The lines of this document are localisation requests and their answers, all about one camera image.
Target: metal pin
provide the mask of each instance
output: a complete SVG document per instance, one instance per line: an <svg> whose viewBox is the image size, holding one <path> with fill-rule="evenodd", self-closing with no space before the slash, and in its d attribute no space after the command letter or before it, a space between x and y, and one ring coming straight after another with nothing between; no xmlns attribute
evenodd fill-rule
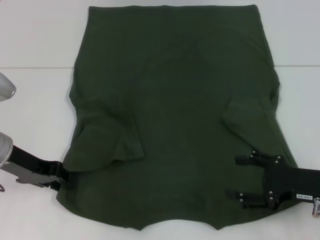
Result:
<svg viewBox="0 0 320 240"><path fill-rule="evenodd" d="M320 198L316 197L313 200L313 211L312 211L312 217L318 219L320 217Z"/></svg>

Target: white label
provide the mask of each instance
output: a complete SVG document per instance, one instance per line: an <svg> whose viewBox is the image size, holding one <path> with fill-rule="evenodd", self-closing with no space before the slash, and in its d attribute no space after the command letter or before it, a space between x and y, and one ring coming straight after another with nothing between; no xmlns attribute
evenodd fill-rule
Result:
<svg viewBox="0 0 320 240"><path fill-rule="evenodd" d="M314 199L312 196L302 195L302 194L297 194L296 198L297 199L304 199L304 200L311 200L311 201Z"/></svg>

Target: cloth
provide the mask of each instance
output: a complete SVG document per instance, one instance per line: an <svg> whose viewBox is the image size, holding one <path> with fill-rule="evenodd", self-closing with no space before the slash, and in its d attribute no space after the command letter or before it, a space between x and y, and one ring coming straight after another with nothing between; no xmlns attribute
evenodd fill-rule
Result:
<svg viewBox="0 0 320 240"><path fill-rule="evenodd" d="M225 189L262 192L252 150L296 163L275 112L279 80L258 8L90 7L70 99L77 123L58 201L138 230L165 220L216 229L278 211L242 209Z"/></svg>

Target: white surface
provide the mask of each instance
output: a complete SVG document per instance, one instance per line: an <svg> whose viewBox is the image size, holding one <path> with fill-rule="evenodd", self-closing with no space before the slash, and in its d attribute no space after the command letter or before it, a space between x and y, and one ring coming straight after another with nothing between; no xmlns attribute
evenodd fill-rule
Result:
<svg viewBox="0 0 320 240"><path fill-rule="evenodd" d="M320 170L320 67L276 68L282 89L278 120L296 161ZM20 148L46 160L62 160L75 126L68 99L71 69L3 69L17 86L16 95L0 104L0 130ZM318 239L320 221L312 204L216 231L183 220L160 222L139 232L88 220L65 210L56 193L15 182L0 171L1 240L300 240Z"/></svg>
<svg viewBox="0 0 320 240"><path fill-rule="evenodd" d="M257 4L276 65L320 66L317 0L1 0L0 72L17 86L0 103L0 131L20 148L62 160L75 126L68 94L88 6ZM32 67L36 69L1 69ZM320 170L320 67L277 67L282 88L277 117L301 168ZM143 231L88 220L65 210L56 193L15 182L0 171L0 240L300 240L319 239L312 205L216 231L193 221L171 220Z"/></svg>
<svg viewBox="0 0 320 240"><path fill-rule="evenodd" d="M320 65L318 0L1 0L0 67L72 67L88 7L259 7L275 65Z"/></svg>

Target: dark green t-shirt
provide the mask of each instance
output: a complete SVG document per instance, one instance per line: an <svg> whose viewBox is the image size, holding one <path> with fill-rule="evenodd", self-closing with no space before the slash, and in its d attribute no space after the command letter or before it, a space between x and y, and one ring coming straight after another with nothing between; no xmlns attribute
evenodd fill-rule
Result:
<svg viewBox="0 0 320 240"><path fill-rule="evenodd" d="M224 192L262 192L263 170L236 166L235 155L255 149L296 166L275 118L278 88L255 5L90 7L70 92L72 181L58 201L139 230L275 213Z"/></svg>

